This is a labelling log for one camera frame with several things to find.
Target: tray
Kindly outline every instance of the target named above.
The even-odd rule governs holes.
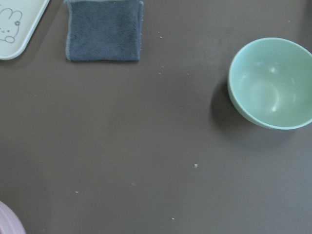
[[[0,0],[0,59],[24,51],[49,1]]]

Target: cartoon print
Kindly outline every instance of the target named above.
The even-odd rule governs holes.
[[[15,42],[15,36],[19,33],[21,11],[13,11],[5,8],[0,11],[0,41]]]

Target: folded towel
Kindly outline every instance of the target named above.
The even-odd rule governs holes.
[[[141,0],[65,0],[66,56],[73,61],[140,59]]]

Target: dark tabletop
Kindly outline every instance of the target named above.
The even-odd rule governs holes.
[[[145,0],[140,62],[67,61],[67,23],[51,0],[0,62],[0,200],[28,234],[312,233],[312,125],[260,128],[226,89],[250,41],[312,51],[312,1]]]

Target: gray blue washcloth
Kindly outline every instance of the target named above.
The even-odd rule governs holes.
[[[65,0],[70,18],[66,56],[73,61],[138,61],[141,0]]]

